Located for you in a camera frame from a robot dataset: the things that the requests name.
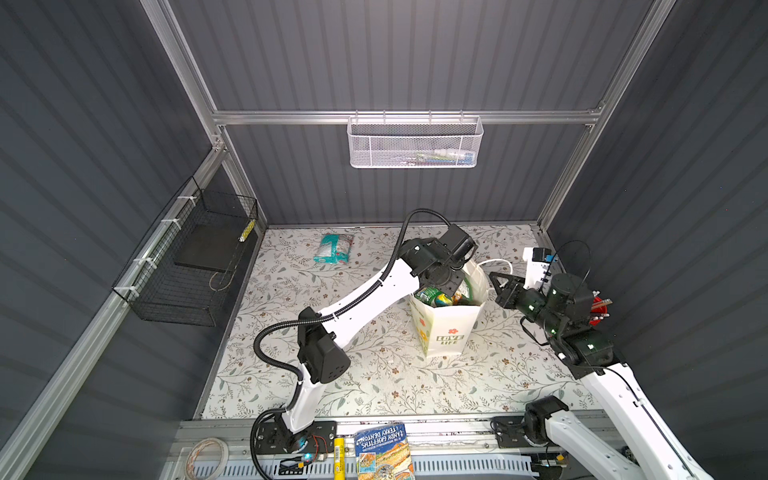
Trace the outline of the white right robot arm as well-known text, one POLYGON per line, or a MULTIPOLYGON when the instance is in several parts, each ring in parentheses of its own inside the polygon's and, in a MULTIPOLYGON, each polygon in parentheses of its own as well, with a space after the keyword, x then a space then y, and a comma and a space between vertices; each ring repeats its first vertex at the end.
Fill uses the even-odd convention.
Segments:
POLYGON ((607 414, 631 452, 622 455, 586 427, 560 399, 527 404, 522 432, 532 445, 553 443, 597 479, 707 479, 709 473, 678 440, 642 391, 612 341, 592 325, 594 291, 569 273, 552 277, 547 291, 523 277, 492 272, 497 304, 543 330, 542 346, 558 359, 607 414))

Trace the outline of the white paper bag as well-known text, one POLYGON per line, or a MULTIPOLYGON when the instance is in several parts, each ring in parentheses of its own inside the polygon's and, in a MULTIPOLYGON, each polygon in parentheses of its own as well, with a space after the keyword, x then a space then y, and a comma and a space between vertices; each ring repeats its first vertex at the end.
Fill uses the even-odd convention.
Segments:
POLYGON ((479 264, 470 260, 463 268, 465 279, 452 296, 454 305, 440 308, 427 306, 414 295, 408 297, 413 324, 426 358, 460 355, 476 324, 483 318, 489 301, 489 274, 485 264, 502 264, 502 273, 512 274, 513 265, 503 259, 490 259, 479 264))

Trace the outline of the green snack packet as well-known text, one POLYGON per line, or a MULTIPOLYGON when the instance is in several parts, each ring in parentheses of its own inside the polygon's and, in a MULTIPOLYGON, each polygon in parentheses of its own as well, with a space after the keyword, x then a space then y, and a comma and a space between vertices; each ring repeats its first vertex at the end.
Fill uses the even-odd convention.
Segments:
POLYGON ((454 305, 453 298, 436 287, 424 287, 417 291, 414 297, 423 304, 433 308, 454 305))

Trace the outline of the teal snack packet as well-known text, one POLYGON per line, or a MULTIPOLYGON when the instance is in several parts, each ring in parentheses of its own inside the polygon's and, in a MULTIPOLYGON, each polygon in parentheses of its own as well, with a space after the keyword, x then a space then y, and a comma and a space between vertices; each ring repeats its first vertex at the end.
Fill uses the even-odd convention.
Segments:
POLYGON ((353 235, 325 234, 313 259, 322 264, 347 264, 353 242, 353 235))

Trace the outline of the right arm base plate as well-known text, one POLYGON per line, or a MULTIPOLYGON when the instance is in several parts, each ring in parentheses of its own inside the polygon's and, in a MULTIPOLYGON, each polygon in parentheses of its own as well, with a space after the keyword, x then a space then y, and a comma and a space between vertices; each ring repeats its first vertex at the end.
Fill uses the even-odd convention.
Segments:
POLYGON ((555 445, 546 434, 544 421, 538 417, 496 416, 491 419, 490 427, 500 448, 543 448, 555 445))

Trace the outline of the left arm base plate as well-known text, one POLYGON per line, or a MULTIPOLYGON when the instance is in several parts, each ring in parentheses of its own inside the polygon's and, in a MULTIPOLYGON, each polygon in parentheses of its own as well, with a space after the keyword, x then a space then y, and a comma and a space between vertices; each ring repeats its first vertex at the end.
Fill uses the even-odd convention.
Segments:
POLYGON ((332 453, 336 433, 335 421, 314 421, 294 433, 281 418, 269 419, 253 425, 250 447, 257 455, 332 453))

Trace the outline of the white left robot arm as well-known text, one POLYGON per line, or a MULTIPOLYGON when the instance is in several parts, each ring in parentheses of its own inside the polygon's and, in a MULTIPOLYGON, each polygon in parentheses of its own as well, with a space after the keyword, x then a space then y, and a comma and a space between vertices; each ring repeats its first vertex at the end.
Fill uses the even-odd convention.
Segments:
POLYGON ((453 294, 464 278, 463 267, 478 248, 475 240, 441 213, 417 208, 409 212, 399 231, 392 253, 384 267, 337 303, 317 312, 310 307, 295 320, 269 325, 256 334, 256 357, 275 368, 296 376, 293 394, 286 405, 260 413, 250 433, 251 448, 259 434, 275 432, 278 447, 287 452, 301 448, 316 419, 316 410, 327 385, 350 365, 345 347, 356 334, 391 305, 425 287, 453 294), (411 219, 418 214, 434 216, 447 230, 439 237, 413 238, 405 234, 411 219), (298 364, 292 365, 267 355, 262 342, 271 334, 297 329, 298 364))

